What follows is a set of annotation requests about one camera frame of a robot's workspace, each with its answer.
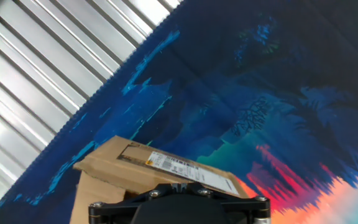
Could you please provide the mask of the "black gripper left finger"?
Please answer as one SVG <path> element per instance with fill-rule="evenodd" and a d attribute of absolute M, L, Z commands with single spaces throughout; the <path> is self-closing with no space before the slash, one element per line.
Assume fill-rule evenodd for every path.
<path fill-rule="evenodd" d="M 134 215 L 145 202 L 179 193 L 179 184 L 158 184 L 154 189 L 118 203 L 93 202 L 88 205 L 89 224 L 113 223 L 118 215 Z"/>

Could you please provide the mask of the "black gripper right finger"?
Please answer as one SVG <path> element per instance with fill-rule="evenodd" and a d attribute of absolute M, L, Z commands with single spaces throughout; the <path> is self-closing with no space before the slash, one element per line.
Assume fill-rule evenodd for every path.
<path fill-rule="evenodd" d="M 270 200 L 264 196 L 239 198 L 196 182 L 179 184 L 178 193 L 187 196 L 179 214 L 189 223 L 271 223 Z"/>

